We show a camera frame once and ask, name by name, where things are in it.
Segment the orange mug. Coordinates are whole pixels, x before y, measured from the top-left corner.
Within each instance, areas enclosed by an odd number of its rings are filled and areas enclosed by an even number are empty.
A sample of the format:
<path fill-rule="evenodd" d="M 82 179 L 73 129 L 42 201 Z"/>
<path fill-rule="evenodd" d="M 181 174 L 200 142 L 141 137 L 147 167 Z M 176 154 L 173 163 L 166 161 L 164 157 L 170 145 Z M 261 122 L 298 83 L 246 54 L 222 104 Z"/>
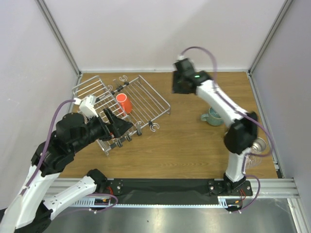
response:
<path fill-rule="evenodd" d="M 132 103 L 126 94 L 124 93 L 117 94 L 116 100 L 127 114 L 132 112 L 132 108 L 133 108 Z"/>

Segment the teal ceramic mug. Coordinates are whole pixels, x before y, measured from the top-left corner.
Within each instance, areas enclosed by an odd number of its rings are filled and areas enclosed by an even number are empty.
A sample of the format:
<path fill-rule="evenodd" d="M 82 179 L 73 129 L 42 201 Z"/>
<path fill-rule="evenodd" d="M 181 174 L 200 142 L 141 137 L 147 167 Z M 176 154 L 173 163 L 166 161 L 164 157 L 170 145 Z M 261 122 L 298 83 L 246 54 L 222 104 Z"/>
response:
<path fill-rule="evenodd" d="M 206 113 L 201 115 L 200 120 L 207 122 L 211 126 L 221 126 L 224 124 L 223 119 L 212 107 L 210 107 Z"/>

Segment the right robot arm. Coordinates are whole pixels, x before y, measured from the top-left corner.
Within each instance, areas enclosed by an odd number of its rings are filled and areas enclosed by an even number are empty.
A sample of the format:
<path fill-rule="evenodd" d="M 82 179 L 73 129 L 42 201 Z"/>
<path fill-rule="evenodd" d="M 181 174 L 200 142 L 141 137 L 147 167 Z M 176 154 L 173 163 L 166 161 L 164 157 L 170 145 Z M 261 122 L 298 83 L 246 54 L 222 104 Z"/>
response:
<path fill-rule="evenodd" d="M 224 144 L 229 151 L 229 159 L 224 173 L 223 190 L 229 195 L 235 195 L 246 180 L 246 157 L 258 136 L 258 116 L 255 112 L 249 113 L 239 107 L 207 72 L 195 71 L 188 58 L 178 60 L 174 66 L 175 91 L 179 94 L 194 93 L 207 102 L 226 125 Z"/>

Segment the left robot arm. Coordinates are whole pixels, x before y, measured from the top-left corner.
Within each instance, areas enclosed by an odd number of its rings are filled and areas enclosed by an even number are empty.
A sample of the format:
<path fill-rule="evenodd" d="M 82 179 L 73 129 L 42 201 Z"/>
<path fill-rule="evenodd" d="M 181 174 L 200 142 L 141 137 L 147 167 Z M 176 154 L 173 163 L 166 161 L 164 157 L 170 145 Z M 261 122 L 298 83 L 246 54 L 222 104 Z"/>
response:
<path fill-rule="evenodd" d="M 98 169 L 90 170 L 77 184 L 45 199 L 51 184 L 76 153 L 96 140 L 109 141 L 123 136 L 133 127 L 108 108 L 104 110 L 108 122 L 93 116 L 85 121 L 80 113 L 69 113 L 57 122 L 56 129 L 35 151 L 29 172 L 20 193 L 6 209 L 1 210 L 2 233 L 41 233 L 63 210 L 77 200 L 107 190 L 107 177 Z"/>

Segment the clear faceted glass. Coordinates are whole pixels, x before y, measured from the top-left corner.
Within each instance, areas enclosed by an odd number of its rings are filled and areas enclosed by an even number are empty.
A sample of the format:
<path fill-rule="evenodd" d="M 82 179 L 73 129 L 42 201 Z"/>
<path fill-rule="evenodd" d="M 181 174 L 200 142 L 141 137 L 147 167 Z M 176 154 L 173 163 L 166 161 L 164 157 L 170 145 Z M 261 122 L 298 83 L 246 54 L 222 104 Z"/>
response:
<path fill-rule="evenodd" d="M 255 155 L 247 155 L 245 162 L 245 169 L 250 169 L 261 164 L 262 157 Z"/>

